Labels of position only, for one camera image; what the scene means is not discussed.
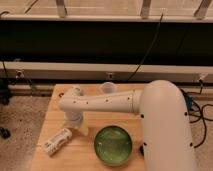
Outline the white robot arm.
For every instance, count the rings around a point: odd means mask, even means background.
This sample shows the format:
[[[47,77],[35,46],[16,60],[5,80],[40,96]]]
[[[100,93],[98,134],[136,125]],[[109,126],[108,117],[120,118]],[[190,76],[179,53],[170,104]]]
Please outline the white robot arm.
[[[70,89],[59,106],[68,115],[84,111],[140,115],[145,171],[198,171],[186,102],[169,81],[95,96],[79,96]]]

